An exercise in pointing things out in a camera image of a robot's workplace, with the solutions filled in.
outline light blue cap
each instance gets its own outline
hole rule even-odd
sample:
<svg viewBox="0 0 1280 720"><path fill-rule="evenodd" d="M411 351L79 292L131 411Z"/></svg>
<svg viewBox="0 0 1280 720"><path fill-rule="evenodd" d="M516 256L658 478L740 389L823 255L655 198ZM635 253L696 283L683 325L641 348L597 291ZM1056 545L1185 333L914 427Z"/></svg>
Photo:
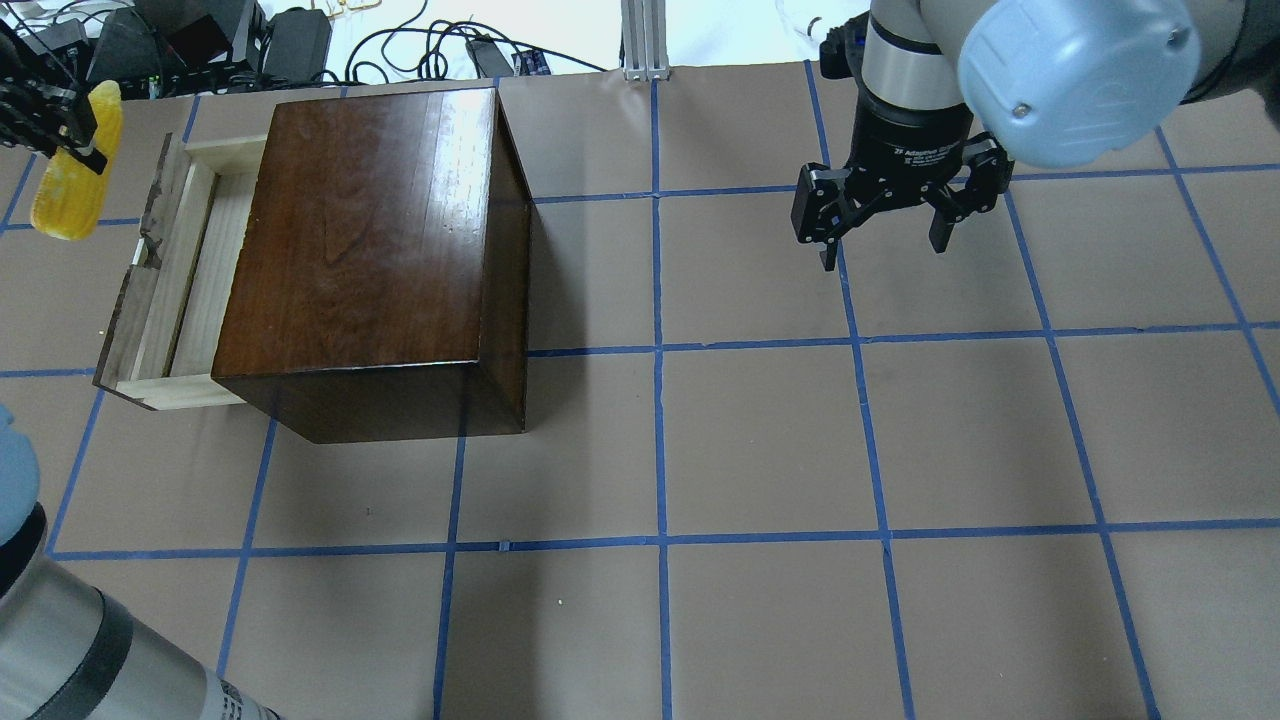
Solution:
<svg viewBox="0 0 1280 720"><path fill-rule="evenodd" d="M1151 132L1199 60L1183 0L998 0L956 69L965 101L1015 160L1068 168Z"/></svg>
<svg viewBox="0 0 1280 720"><path fill-rule="evenodd" d="M18 534L40 493L36 451L27 436L10 425L13 414L0 405L0 544Z"/></svg>

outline box top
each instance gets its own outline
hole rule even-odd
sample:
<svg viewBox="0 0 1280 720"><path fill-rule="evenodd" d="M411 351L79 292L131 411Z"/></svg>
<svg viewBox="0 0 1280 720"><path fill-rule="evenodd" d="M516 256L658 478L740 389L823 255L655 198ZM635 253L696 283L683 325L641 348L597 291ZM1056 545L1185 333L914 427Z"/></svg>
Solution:
<svg viewBox="0 0 1280 720"><path fill-rule="evenodd" d="M214 377L474 361L493 90L276 108Z"/></svg>

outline open drawer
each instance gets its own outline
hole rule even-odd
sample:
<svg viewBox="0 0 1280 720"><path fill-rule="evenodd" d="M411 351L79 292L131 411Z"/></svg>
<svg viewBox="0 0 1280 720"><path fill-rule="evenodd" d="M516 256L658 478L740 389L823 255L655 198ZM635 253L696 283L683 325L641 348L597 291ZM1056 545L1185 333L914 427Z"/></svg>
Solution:
<svg viewBox="0 0 1280 720"><path fill-rule="evenodd" d="M243 402L210 370L265 146L165 137L93 384L152 410Z"/></svg>

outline brown wooden box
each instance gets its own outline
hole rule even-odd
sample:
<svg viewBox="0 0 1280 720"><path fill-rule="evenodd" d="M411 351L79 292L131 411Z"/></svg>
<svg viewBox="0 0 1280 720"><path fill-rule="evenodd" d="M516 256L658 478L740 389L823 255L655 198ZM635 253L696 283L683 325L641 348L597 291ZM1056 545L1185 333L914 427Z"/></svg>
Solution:
<svg viewBox="0 0 1280 720"><path fill-rule="evenodd" d="M529 213L493 90L166 138L95 384L248 401L314 442L520 432Z"/></svg>
<svg viewBox="0 0 1280 720"><path fill-rule="evenodd" d="M280 105L212 379L312 442L522 430L529 214L494 90Z"/></svg>

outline yellow corn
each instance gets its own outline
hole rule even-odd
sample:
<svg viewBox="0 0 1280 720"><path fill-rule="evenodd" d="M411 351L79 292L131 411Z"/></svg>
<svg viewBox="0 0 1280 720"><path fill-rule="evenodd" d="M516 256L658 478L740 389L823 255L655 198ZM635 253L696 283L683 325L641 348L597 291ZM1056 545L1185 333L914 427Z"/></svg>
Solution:
<svg viewBox="0 0 1280 720"><path fill-rule="evenodd" d="M97 119L93 142L106 155L106 169L96 174L70 152L58 149L40 179L36 201L31 206L31 224L40 232L63 240L84 240L97 225L106 199L106 183L120 147L124 110L120 108L120 86L115 81L100 83L88 94Z"/></svg>

